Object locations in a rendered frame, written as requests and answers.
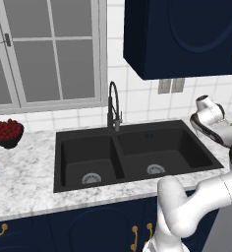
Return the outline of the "grey dishwasher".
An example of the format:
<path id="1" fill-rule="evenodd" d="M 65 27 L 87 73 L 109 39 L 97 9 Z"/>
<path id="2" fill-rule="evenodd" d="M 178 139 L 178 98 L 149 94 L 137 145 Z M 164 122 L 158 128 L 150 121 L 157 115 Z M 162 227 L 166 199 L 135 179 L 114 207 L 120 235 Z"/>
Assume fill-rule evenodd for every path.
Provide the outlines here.
<path id="1" fill-rule="evenodd" d="M 232 205 L 219 210 L 203 252 L 232 252 Z"/>

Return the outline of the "red fruit pile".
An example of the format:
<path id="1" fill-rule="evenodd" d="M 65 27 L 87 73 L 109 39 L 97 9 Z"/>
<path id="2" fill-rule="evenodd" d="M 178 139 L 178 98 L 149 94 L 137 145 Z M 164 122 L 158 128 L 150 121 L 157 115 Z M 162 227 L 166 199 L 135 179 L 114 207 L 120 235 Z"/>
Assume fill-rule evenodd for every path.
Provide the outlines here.
<path id="1" fill-rule="evenodd" d="M 23 125 L 16 120 L 0 121 L 0 141 L 11 140 L 22 134 Z"/>

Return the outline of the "grey wall socket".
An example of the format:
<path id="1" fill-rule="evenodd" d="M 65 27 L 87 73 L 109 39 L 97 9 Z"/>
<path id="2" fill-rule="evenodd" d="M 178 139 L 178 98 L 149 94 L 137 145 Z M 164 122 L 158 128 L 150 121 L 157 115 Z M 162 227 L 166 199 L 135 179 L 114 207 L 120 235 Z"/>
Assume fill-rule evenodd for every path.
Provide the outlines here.
<path id="1" fill-rule="evenodd" d="M 181 93 L 184 90 L 185 79 L 184 78 L 176 78 L 172 83 L 171 93 Z"/>
<path id="2" fill-rule="evenodd" d="M 170 79 L 161 79 L 158 85 L 158 92 L 160 94 L 169 94 L 171 88 L 171 80 Z"/>

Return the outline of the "black double sink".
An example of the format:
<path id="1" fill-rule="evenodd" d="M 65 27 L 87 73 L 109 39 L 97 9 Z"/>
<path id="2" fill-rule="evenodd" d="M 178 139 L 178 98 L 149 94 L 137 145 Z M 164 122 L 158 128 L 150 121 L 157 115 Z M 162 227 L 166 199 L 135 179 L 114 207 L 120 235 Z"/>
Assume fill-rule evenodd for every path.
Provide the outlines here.
<path id="1" fill-rule="evenodd" d="M 55 193 L 219 169 L 181 120 L 56 134 Z"/>

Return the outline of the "navy drawer front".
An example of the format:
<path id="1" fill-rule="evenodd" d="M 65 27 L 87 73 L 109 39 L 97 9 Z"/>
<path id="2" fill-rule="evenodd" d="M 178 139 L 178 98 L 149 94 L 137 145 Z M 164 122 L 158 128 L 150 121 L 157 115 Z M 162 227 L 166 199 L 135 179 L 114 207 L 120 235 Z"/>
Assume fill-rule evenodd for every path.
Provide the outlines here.
<path id="1" fill-rule="evenodd" d="M 56 252 L 47 216 L 0 221 L 0 252 Z"/>

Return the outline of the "black spring tap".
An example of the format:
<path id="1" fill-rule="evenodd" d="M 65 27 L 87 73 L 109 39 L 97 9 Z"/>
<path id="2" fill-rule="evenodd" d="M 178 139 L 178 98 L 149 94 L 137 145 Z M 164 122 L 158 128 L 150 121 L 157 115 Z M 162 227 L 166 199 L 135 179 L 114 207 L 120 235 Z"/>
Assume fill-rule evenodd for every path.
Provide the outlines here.
<path id="1" fill-rule="evenodd" d="M 116 84 L 111 81 L 109 85 L 107 128 L 109 131 L 120 130 L 120 124 L 123 122 L 122 111 L 119 108 L 119 96 Z"/>

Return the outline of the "white framed window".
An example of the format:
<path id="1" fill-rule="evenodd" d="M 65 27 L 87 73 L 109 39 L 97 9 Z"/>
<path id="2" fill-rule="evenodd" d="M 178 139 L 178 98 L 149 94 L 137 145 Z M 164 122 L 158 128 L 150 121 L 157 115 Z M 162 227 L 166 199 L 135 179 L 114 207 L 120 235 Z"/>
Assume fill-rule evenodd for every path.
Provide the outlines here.
<path id="1" fill-rule="evenodd" d="M 0 115 L 103 106 L 106 92 L 106 0 L 0 0 Z"/>

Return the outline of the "black bowl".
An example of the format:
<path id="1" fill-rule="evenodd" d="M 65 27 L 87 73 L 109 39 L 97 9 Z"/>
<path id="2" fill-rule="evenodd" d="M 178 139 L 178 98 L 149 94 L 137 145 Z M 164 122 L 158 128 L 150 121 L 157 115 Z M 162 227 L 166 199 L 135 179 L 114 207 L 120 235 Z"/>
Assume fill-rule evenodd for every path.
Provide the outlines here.
<path id="1" fill-rule="evenodd" d="M 20 133 L 9 140 L 0 140 L 0 146 L 5 149 L 12 149 L 15 148 L 18 144 L 18 142 L 21 140 L 22 136 L 24 134 L 24 128 L 21 128 Z"/>

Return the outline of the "navy wall cupboard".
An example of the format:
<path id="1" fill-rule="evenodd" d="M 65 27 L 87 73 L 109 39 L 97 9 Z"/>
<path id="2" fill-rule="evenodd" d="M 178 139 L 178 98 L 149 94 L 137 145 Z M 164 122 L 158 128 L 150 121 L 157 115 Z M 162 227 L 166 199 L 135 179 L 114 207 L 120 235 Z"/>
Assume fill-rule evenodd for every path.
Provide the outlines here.
<path id="1" fill-rule="evenodd" d="M 232 0 L 125 0 L 123 56 L 144 80 L 232 75 Z"/>

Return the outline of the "navy cupboard door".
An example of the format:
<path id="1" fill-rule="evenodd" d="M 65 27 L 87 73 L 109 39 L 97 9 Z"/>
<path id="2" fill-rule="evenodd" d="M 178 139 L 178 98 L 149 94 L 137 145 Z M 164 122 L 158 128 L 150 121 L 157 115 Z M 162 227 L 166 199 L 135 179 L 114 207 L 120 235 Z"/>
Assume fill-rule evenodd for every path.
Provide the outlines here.
<path id="1" fill-rule="evenodd" d="M 143 230 L 140 232 L 141 246 L 145 245 L 145 241 L 148 241 L 149 231 L 146 229 L 146 225 L 151 222 L 152 230 L 155 230 L 157 219 L 157 197 L 149 197 L 145 199 L 145 210 L 143 218 Z M 198 224 L 196 232 L 183 238 L 183 243 L 189 248 L 190 252 L 202 252 L 209 233 L 212 229 L 218 210 L 211 211 L 206 214 Z"/>
<path id="2" fill-rule="evenodd" d="M 51 214 L 57 252 L 141 252 L 145 200 Z"/>

